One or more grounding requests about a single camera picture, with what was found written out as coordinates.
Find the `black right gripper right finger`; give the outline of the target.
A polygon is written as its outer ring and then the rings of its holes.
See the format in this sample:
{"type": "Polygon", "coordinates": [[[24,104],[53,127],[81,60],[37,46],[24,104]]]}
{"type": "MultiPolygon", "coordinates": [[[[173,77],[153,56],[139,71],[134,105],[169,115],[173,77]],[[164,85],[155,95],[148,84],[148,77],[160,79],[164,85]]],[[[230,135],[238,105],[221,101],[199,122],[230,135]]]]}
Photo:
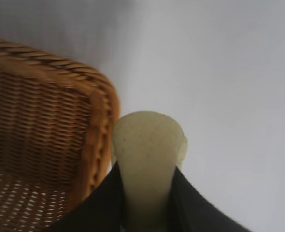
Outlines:
{"type": "Polygon", "coordinates": [[[208,202],[176,168],[170,190],[171,232],[249,232],[208,202]]]}

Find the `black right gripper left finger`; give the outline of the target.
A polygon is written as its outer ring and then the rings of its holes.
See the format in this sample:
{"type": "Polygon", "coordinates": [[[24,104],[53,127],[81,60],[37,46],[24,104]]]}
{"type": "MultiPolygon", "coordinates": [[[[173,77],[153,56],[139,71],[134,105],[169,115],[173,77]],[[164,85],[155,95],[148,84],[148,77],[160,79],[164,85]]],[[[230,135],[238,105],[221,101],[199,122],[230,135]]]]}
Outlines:
{"type": "Polygon", "coordinates": [[[82,203],[49,226],[51,232],[128,232],[119,166],[82,203]]]}

